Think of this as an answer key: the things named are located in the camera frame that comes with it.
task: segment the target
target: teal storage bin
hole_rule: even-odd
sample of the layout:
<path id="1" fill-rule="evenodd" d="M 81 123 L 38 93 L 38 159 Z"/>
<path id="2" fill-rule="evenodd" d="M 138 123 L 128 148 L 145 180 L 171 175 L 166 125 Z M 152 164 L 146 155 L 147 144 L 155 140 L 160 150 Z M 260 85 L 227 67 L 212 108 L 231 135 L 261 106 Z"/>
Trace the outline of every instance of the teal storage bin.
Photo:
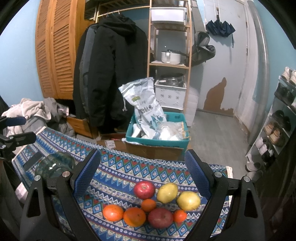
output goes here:
<path id="1" fill-rule="evenodd" d="M 182 113 L 174 113 L 174 112 L 164 112 L 166 115 L 167 121 L 171 122 L 184 122 L 184 130 L 187 131 L 187 124 L 185 120 L 185 116 Z M 166 146 L 166 147 L 178 147 L 183 149 L 183 153 L 185 153 L 189 138 L 182 140 L 182 141 L 162 141 L 162 140 L 152 140 L 152 139 L 143 139 L 139 137 L 131 137 L 133 134 L 133 124 L 136 123 L 135 114 L 133 114 L 131 118 L 131 122 L 128 126 L 128 130 L 126 132 L 126 140 L 128 142 L 138 142 L 143 145 L 147 146 Z"/>

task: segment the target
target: white door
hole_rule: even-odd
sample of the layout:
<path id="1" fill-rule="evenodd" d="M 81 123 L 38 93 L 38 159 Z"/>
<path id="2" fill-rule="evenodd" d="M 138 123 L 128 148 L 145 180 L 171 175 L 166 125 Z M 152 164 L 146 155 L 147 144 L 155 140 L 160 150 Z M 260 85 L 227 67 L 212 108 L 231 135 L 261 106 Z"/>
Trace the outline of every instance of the white door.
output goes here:
<path id="1" fill-rule="evenodd" d="M 247 61 L 247 22 L 244 6 L 236 0 L 204 0 L 206 23 L 227 21 L 235 28 L 232 37 L 212 36 L 210 45 L 216 56 L 203 64 L 198 108 L 214 113 L 233 115 L 239 101 Z"/>

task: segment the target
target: zigzag pattern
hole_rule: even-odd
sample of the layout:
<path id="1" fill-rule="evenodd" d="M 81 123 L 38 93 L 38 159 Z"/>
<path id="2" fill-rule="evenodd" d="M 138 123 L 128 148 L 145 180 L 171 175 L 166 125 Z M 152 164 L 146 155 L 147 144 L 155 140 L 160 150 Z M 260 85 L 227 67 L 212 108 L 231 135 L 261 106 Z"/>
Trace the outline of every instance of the zigzag pattern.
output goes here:
<path id="1" fill-rule="evenodd" d="M 173 223 L 163 230 L 154 229 L 148 223 L 141 227 L 132 228 L 123 220 L 116 223 L 108 222 L 104 219 L 102 210 L 110 203 L 118 204 L 124 209 L 140 206 L 141 200 L 134 196 L 133 187 L 141 180 L 152 181 L 156 188 L 159 188 L 164 183 L 174 182 L 178 185 L 179 191 L 198 192 L 184 162 L 140 158 L 71 138 L 46 127 L 37 134 L 37 141 L 34 144 L 27 145 L 13 159 L 12 163 L 21 181 L 26 187 L 29 187 L 35 170 L 31 168 L 28 172 L 25 172 L 23 165 L 38 151 L 45 156 L 57 151 L 67 151 L 75 158 L 76 162 L 79 162 L 83 161 L 93 148 L 101 151 L 101 164 L 87 188 L 85 196 L 79 197 L 77 202 L 96 234 L 103 241 L 182 241 L 200 217 L 206 204 L 204 198 L 202 198 L 202 203 L 197 210 L 187 212 L 185 222 L 181 224 Z M 210 167 L 213 171 L 220 171 L 227 176 L 226 167 L 220 165 L 210 165 Z M 71 234 L 72 231 L 59 200 L 56 197 L 53 200 L 62 229 Z M 166 207 L 171 211 L 178 209 L 174 201 L 169 204 L 157 202 L 157 206 Z M 227 197 L 220 218 L 213 230 L 213 235 L 221 232 L 229 206 L 230 202 Z"/>

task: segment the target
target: metal screw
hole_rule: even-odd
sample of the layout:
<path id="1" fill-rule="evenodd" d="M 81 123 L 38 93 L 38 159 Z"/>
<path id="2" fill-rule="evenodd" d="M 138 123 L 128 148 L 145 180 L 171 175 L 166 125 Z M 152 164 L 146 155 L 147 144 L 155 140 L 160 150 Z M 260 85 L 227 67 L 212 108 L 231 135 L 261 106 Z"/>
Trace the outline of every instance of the metal screw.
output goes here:
<path id="1" fill-rule="evenodd" d="M 245 180 L 246 182 L 249 182 L 251 179 L 250 179 L 249 177 L 247 177 L 247 176 L 244 176 L 244 180 Z"/>
<path id="2" fill-rule="evenodd" d="M 68 177 L 69 175 L 70 175 L 70 172 L 69 171 L 65 171 L 62 174 L 63 177 Z"/>
<path id="3" fill-rule="evenodd" d="M 40 178 L 41 178 L 41 176 L 40 176 L 40 175 L 37 175 L 37 176 L 34 177 L 34 180 L 35 180 L 35 181 L 39 181 Z"/>
<path id="4" fill-rule="evenodd" d="M 216 177 L 222 177 L 222 173 L 221 172 L 215 172 L 215 176 Z"/>

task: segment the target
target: gray vertical pipe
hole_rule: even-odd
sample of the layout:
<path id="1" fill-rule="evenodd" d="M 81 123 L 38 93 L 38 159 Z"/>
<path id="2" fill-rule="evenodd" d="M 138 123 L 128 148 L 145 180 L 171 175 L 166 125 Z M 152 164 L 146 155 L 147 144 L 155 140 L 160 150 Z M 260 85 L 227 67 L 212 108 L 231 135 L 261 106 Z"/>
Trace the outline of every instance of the gray vertical pipe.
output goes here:
<path id="1" fill-rule="evenodd" d="M 259 132 L 262 128 L 262 124 L 265 117 L 265 109 L 267 105 L 268 99 L 268 92 L 269 92 L 269 55 L 268 55 L 268 47 L 267 41 L 265 37 L 265 32 L 262 26 L 261 19 L 259 17 L 257 8 L 252 1 L 248 1 L 251 14 L 253 16 L 256 35 L 257 35 L 257 42 L 258 42 L 258 54 L 259 54 L 259 68 L 258 68 L 258 76 L 261 76 L 261 79 L 258 79 L 258 89 L 261 91 L 258 93 L 260 97 L 258 103 L 257 114 L 255 117 L 254 125 L 251 130 L 250 136 L 248 138 L 248 144 L 252 145 Z"/>

